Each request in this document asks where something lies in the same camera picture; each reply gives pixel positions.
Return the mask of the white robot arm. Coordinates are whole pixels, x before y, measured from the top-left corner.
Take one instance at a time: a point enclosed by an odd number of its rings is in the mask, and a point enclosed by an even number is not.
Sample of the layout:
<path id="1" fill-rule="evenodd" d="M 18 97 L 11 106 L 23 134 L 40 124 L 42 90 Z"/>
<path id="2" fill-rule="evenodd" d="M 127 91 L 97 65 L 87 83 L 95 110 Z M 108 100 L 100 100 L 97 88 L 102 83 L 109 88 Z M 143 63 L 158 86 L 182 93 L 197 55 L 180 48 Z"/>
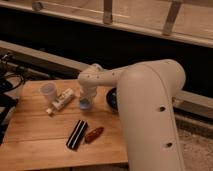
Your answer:
<path id="1" fill-rule="evenodd" d="M 117 89 L 130 171 L 185 171 L 172 105 L 185 79 L 171 59 L 112 70 L 93 64 L 79 74 L 82 102 L 91 103 L 99 86 Z"/>

